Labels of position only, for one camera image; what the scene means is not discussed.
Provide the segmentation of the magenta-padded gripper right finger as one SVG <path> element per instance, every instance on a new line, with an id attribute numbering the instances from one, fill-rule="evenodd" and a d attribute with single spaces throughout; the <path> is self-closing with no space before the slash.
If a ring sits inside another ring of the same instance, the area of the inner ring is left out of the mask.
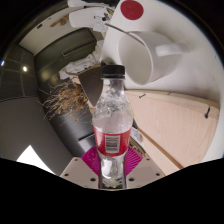
<path id="1" fill-rule="evenodd" d="M 124 177 L 125 188 L 134 189 L 157 181 L 164 174 L 151 158 L 129 147 L 124 158 Z"/>

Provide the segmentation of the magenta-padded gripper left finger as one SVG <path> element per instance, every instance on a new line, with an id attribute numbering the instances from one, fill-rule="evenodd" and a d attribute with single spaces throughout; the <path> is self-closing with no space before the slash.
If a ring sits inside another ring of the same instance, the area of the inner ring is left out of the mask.
<path id="1" fill-rule="evenodd" d="M 100 159 L 93 146 L 82 157 L 71 159 L 60 177 L 84 188 L 98 189 Z"/>

